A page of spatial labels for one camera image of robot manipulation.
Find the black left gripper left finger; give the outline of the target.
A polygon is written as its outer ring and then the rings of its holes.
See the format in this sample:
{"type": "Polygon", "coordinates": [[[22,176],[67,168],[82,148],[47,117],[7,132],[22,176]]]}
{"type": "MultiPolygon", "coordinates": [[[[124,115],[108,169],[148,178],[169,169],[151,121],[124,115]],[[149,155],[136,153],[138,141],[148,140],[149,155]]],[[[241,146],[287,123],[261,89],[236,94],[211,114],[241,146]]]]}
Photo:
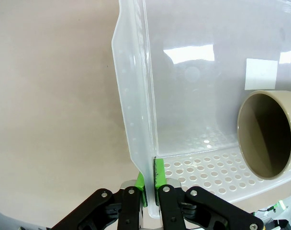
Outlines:
{"type": "Polygon", "coordinates": [[[105,230],[117,222],[118,230],[139,230],[147,206],[144,177],[125,181],[118,192],[96,190],[60,220],[53,230],[105,230]]]}

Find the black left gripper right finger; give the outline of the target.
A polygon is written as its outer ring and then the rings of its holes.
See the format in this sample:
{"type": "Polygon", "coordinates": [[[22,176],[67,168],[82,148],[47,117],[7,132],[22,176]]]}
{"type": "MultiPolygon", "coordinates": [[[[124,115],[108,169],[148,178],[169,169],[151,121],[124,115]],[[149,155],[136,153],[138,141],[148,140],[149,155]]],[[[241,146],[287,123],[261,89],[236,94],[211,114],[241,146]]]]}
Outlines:
{"type": "Polygon", "coordinates": [[[153,160],[156,203],[165,230],[185,230],[186,222],[203,230],[262,230],[263,221],[200,186],[184,191],[166,179],[163,159],[153,160]]]}

